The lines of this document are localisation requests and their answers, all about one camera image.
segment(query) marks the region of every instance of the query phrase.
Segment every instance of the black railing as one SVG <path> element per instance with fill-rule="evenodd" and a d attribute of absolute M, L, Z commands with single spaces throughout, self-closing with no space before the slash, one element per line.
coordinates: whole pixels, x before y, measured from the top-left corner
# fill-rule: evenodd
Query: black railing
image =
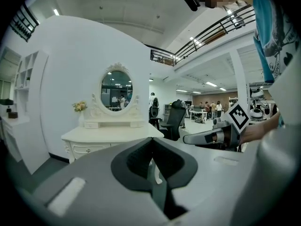
<path fill-rule="evenodd" d="M 39 22 L 29 11 L 25 3 L 23 3 L 9 25 L 13 31 L 27 42 L 34 29 L 39 25 Z"/>
<path fill-rule="evenodd" d="M 175 57 L 178 58 L 175 60 L 175 64 L 182 59 L 186 59 L 189 55 L 198 51 L 203 46 L 254 21 L 255 13 L 251 5 L 233 11 L 231 14 L 206 28 L 197 36 L 191 37 L 190 41 L 175 53 Z"/>
<path fill-rule="evenodd" d="M 146 46 L 151 48 L 150 60 L 165 64 L 165 65 L 175 66 L 175 62 L 176 62 L 177 58 L 174 53 L 171 53 L 167 50 L 157 48 L 157 47 L 154 47 L 151 45 L 146 44 Z"/>

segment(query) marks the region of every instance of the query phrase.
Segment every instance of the light blue shirt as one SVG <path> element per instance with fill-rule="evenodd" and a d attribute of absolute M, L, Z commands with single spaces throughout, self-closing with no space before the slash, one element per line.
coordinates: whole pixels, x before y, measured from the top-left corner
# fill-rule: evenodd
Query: light blue shirt
<path fill-rule="evenodd" d="M 273 0 L 253 0 L 256 15 L 254 42 L 264 80 L 273 83 L 288 66 L 300 46 L 300 38 L 283 9 Z"/>

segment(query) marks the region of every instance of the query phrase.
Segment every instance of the flower bouquet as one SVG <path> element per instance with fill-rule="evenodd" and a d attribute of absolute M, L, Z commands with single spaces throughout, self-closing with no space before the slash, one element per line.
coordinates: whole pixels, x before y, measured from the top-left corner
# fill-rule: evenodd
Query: flower bouquet
<path fill-rule="evenodd" d="M 86 110 L 88 108 L 86 102 L 80 101 L 78 103 L 72 104 L 72 106 L 73 106 L 75 112 L 80 112 L 79 126 L 84 127 L 84 125 L 85 125 L 84 110 Z"/>

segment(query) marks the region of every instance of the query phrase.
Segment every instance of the window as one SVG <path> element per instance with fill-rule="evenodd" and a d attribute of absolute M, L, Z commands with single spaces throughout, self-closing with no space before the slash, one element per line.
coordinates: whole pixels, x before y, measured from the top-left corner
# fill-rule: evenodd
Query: window
<path fill-rule="evenodd" d="M 9 99 L 10 82 L 0 81 L 0 99 Z"/>

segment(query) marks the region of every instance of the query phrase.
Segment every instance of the table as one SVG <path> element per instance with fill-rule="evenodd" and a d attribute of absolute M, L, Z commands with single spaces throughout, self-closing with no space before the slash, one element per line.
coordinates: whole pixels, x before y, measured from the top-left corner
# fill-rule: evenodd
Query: table
<path fill-rule="evenodd" d="M 206 116 L 206 114 L 207 114 L 207 112 L 205 112 L 205 111 L 189 111 L 189 112 L 190 112 L 190 119 L 191 119 L 192 113 L 202 114 L 202 120 L 204 119 L 204 115 Z"/>
<path fill-rule="evenodd" d="M 121 110 L 121 107 L 109 107 L 108 109 L 109 109 L 110 111 L 111 111 L 111 110 L 119 110 L 119 111 L 120 111 L 120 110 Z"/>
<path fill-rule="evenodd" d="M 151 124 L 145 123 L 143 127 L 138 128 L 107 126 L 98 129 L 86 129 L 76 127 L 62 135 L 61 139 L 65 142 L 69 163 L 72 163 L 88 153 L 147 137 L 163 138 L 164 135 Z"/>

